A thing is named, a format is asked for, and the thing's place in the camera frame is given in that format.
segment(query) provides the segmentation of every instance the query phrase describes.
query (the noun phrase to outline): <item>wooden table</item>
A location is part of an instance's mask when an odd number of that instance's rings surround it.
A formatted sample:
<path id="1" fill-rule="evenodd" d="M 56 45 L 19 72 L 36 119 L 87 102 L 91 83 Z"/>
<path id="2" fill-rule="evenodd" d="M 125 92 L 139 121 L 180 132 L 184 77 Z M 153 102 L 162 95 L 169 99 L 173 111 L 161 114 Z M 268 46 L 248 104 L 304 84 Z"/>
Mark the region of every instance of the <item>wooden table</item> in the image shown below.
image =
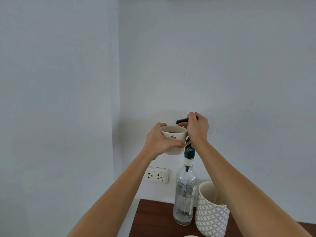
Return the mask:
<path id="1" fill-rule="evenodd" d="M 173 204 L 141 199 L 132 224 L 129 237 L 184 237 L 204 235 L 197 229 L 193 220 L 187 226 L 176 223 L 172 215 Z M 300 223 L 312 236 L 316 237 L 316 224 Z M 232 215 L 229 216 L 225 236 L 242 237 Z"/>

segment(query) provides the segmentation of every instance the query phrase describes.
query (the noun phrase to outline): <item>white ceramic mug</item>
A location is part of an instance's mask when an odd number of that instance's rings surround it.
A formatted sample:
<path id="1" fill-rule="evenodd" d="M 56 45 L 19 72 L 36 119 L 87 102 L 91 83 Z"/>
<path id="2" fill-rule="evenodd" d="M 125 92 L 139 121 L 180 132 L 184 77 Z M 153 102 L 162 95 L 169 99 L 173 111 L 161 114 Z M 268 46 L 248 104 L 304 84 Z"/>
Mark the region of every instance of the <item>white ceramic mug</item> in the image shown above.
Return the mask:
<path id="1" fill-rule="evenodd" d="M 229 209 L 212 181 L 198 188 L 195 225 L 206 237 L 224 237 L 229 218 Z"/>
<path id="2" fill-rule="evenodd" d="M 188 135 L 187 129 L 177 125 L 166 125 L 160 128 L 161 134 L 164 138 L 168 140 L 180 140 L 183 143 L 186 141 Z M 184 151 L 184 148 L 172 147 L 167 150 L 165 153 L 168 155 L 180 155 Z"/>

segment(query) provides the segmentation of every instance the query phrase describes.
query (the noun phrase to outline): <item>white and gray patterned container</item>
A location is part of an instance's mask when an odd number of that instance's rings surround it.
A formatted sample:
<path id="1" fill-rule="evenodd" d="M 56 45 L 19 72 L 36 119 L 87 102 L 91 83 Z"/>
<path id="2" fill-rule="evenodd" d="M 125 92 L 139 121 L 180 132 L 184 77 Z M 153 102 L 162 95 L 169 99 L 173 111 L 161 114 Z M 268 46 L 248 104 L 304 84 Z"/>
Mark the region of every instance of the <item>white and gray patterned container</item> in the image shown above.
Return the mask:
<path id="1" fill-rule="evenodd" d="M 195 225 L 206 237 L 223 237 L 228 223 L 229 209 L 223 203 L 213 182 L 200 184 L 195 212 Z"/>

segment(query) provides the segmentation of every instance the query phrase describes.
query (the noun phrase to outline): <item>hand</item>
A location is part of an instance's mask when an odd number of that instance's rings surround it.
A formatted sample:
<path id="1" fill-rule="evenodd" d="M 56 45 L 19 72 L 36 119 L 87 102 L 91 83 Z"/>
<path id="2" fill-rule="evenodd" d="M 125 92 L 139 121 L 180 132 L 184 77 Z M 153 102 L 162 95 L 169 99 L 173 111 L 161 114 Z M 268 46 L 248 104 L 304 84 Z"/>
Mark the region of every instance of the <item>hand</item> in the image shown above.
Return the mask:
<path id="1" fill-rule="evenodd" d="M 160 132 L 160 127 L 166 126 L 166 123 L 157 123 L 151 131 L 147 134 L 146 142 L 143 147 L 152 160 L 156 159 L 158 155 L 161 155 L 172 147 L 184 148 L 185 144 L 180 140 L 168 140 Z"/>
<path id="2" fill-rule="evenodd" d="M 195 149 L 197 143 L 207 142 L 209 122 L 207 118 L 197 112 L 190 112 L 187 117 L 189 118 L 189 122 L 179 123 L 179 126 L 187 127 L 191 146 Z"/>

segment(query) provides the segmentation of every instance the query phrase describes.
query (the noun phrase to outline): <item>outlet faceplate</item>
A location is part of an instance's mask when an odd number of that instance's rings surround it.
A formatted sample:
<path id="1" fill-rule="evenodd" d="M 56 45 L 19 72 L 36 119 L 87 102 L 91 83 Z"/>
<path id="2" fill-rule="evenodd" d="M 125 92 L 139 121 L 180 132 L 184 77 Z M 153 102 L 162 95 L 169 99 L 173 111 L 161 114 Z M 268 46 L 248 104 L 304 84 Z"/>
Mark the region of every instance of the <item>outlet faceplate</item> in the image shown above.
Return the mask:
<path id="1" fill-rule="evenodd" d="M 167 184 L 169 179 L 169 170 L 165 168 L 151 167 L 149 166 L 145 171 L 143 180 L 159 182 Z"/>

